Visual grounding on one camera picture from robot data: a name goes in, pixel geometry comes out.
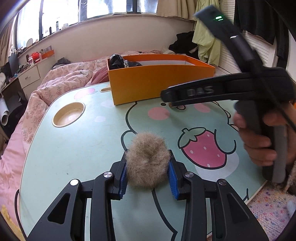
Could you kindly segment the person's right hand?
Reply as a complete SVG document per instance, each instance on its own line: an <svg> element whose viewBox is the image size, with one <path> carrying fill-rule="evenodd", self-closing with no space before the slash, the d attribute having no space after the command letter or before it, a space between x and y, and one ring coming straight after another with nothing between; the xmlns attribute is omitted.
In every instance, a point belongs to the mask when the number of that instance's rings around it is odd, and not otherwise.
<svg viewBox="0 0 296 241"><path fill-rule="evenodd" d="M244 148L250 156L252 162L258 166L271 166L277 153L270 150L271 140L268 137L255 134L247 127L247 123L242 115L234 114L234 124L239 128L239 135L244 142ZM268 126L286 125L285 118L279 111L273 110L263 117L263 122ZM295 132L292 128L287 129L287 166L292 167L295 162Z"/></svg>

